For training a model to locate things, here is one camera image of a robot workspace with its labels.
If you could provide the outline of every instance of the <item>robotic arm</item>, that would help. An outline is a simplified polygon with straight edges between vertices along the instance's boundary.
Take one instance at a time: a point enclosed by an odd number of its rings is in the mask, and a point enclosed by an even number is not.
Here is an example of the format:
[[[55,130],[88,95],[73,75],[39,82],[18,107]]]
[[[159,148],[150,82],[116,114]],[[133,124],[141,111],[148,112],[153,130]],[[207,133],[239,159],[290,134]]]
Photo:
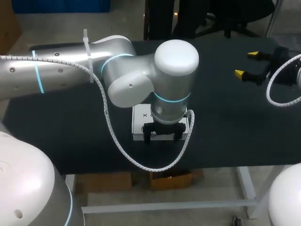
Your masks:
[[[91,43],[90,49],[94,73],[104,81],[114,105],[132,107],[154,92],[151,111],[155,120],[170,125],[184,116],[199,59],[191,44],[170,40],[154,54],[136,56],[130,40],[115,35]],[[74,62],[88,68],[84,45],[36,50],[26,57]],[[0,99],[89,82],[84,71],[69,65],[1,59]]]
[[[111,136],[123,155],[147,171],[173,167],[184,154],[194,124],[182,151],[170,165],[151,169],[137,163],[121,147],[108,113],[103,80],[111,102],[118,107],[141,103],[151,92],[153,118],[173,125],[184,115],[198,66],[198,52],[187,42],[171,40],[155,54],[136,56],[131,42],[111,36],[89,45],[93,79],[103,96],[104,114]],[[0,99],[65,89],[89,82],[91,73],[84,45],[66,45],[32,51],[25,56],[0,56]],[[84,226],[81,209],[50,159],[34,146],[10,136],[0,128],[0,225]]]

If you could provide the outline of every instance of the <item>concrete floor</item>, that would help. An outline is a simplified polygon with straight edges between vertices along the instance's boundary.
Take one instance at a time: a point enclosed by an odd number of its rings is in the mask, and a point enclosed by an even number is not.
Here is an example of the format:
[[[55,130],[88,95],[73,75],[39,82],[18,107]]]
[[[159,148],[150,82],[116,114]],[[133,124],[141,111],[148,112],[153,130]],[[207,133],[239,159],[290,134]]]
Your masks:
[[[30,46],[37,44],[81,42],[84,28],[88,29],[91,41],[113,34],[125,35],[132,40],[142,40],[143,14],[144,0],[113,0],[110,13],[17,15],[23,35],[11,49],[10,54],[19,54],[27,51]],[[286,0],[276,22],[274,33],[301,33],[300,16],[301,2],[299,0]],[[267,22],[268,18],[265,18],[250,24],[249,27],[257,33],[264,34]],[[7,103],[6,101],[0,104],[0,118],[3,117]],[[270,170],[270,166],[250,167],[256,190],[258,190]],[[234,169],[205,169],[204,173],[205,179],[196,180],[193,186],[188,189],[151,192],[143,186],[137,186],[129,192],[89,194],[87,203],[92,206],[242,198]],[[248,220],[245,208],[90,214],[86,216],[86,225],[230,226],[233,215],[242,218],[244,226],[270,226],[267,211],[259,219]]]

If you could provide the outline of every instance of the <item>black cloth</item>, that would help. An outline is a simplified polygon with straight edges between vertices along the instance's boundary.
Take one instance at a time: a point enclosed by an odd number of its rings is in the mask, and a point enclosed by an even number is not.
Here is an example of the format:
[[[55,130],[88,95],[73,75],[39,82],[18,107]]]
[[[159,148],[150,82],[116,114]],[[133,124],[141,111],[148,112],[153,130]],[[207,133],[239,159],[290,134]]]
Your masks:
[[[234,70],[260,73],[267,65],[247,53],[272,53],[276,44],[265,38],[190,41],[200,54],[188,108],[195,128],[176,169],[294,164],[301,162],[301,104],[277,108],[265,97],[267,83],[243,83]],[[153,53],[161,41],[134,41],[137,54]],[[272,98],[289,101],[297,88],[275,85]],[[183,142],[133,141],[132,109],[109,102],[112,126],[134,159],[163,167],[180,152]],[[18,139],[42,150],[62,174],[129,171],[138,168],[116,148],[106,125],[100,91],[95,84],[12,99],[4,125]]]
[[[172,32],[174,0],[147,0],[148,39],[193,39],[197,28],[212,12],[217,24],[246,24],[270,15],[272,0],[180,0],[177,24]]]
[[[209,12],[210,0],[180,0],[177,24],[172,33],[174,0],[147,0],[149,40],[193,39]]]

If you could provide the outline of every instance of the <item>small white box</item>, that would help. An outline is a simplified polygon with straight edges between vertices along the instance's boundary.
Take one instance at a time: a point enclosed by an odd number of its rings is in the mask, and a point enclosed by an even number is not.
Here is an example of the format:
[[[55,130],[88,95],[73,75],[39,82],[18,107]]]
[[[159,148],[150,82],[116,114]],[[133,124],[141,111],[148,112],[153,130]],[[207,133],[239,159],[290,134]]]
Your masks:
[[[140,104],[133,107],[132,110],[132,134],[133,140],[143,140],[143,131],[142,128],[145,123],[154,122],[151,115],[151,105],[150,104]],[[182,139],[186,139],[189,122],[188,118],[182,118],[180,123],[184,123],[186,126],[186,130],[182,135]],[[150,140],[173,140],[174,134],[168,135],[157,135],[155,132],[152,133]]]

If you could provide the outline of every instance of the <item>black table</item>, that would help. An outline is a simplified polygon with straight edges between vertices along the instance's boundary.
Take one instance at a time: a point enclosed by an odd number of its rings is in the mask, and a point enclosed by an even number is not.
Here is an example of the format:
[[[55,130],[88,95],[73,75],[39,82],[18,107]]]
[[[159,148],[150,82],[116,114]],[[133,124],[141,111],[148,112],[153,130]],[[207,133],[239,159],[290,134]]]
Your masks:
[[[138,55],[156,50],[161,41],[137,41]],[[196,115],[186,154],[175,166],[184,168],[283,165],[301,162],[301,104],[276,108],[265,98],[267,83],[243,83],[235,69],[261,72],[266,62],[247,59],[253,51],[272,53],[266,38],[191,40],[200,54],[198,75],[189,100]],[[300,96],[295,87],[272,89],[276,101]],[[183,142],[133,141],[132,109],[109,103],[114,131],[124,149],[138,162],[158,168],[171,163]],[[4,118],[18,139],[41,149],[62,174],[136,170],[115,147],[95,84],[12,99]]]

